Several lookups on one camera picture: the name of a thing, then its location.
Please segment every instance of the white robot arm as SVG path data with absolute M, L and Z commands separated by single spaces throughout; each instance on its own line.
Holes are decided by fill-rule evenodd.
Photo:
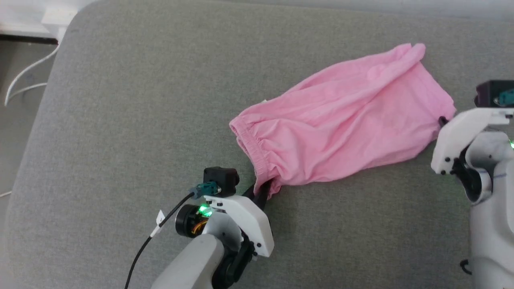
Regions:
M 491 98 L 480 91 L 478 97 Z M 511 107 L 458 114 L 442 127 L 432 157 L 432 169 L 455 175 L 471 201 L 469 274 L 475 289 L 514 288 L 514 150 L 505 133 L 484 131 L 509 124 L 513 115 Z
M 227 169 L 207 168 L 205 173 L 207 170 Z M 206 177 L 205 173 L 204 181 L 214 179 L 217 192 L 203 195 L 207 206 L 184 205 L 180 209 L 175 228 L 193 240 L 161 273 L 152 289 L 226 289 L 239 280 L 252 259 L 269 257 L 273 252 L 273 235 L 263 212 L 270 182 L 257 196 L 253 186 L 243 195 L 232 195 L 238 183 L 235 170 L 235 175 L 228 177 L 237 179 L 234 182 L 227 182 L 226 174 Z

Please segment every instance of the gray fabric surface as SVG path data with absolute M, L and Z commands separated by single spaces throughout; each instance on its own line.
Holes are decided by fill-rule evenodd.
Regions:
M 66 33 L 14 186 L 9 266 L 35 288 L 122 288 L 131 261 L 208 166 L 254 181 L 228 122 L 343 60 L 423 42 L 423 63 L 472 107 L 514 73 L 509 24 L 200 1 L 114 0 Z M 234 288 L 467 288 L 468 203 L 414 160 L 269 202 L 276 247 Z M 188 243 L 168 226 L 136 266 L 149 288 Z

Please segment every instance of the pink fabric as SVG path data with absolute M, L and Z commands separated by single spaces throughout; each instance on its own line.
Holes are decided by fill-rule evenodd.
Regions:
M 251 159 L 255 191 L 329 182 L 408 160 L 451 119 L 453 100 L 419 62 L 425 46 L 394 49 L 332 65 L 282 96 L 230 122 Z

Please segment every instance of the black camera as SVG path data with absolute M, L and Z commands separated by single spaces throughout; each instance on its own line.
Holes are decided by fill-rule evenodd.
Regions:
M 476 107 L 514 107 L 514 80 L 489 80 L 476 87 Z

